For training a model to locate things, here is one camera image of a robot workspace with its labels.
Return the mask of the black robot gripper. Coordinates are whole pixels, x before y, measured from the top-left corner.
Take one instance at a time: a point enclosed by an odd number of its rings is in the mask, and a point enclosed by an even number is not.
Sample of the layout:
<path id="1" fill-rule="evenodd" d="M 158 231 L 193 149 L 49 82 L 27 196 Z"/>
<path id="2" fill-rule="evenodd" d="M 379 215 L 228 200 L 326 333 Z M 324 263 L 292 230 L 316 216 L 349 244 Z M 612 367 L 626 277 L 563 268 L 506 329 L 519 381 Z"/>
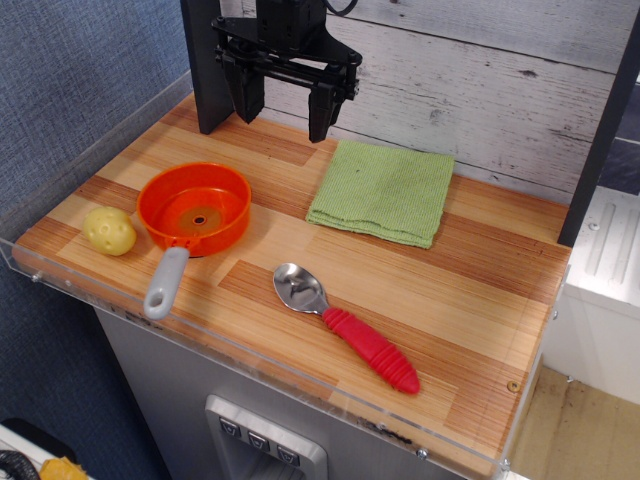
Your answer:
<path id="1" fill-rule="evenodd" d="M 328 1 L 257 1 L 253 18 L 214 20 L 216 60 L 237 115 L 249 124 L 260 114 L 266 77 L 306 87 L 309 140 L 324 141 L 345 99 L 358 93 L 362 62 L 361 54 L 328 32 L 327 14 L 345 16 L 356 5 L 338 10 Z"/>

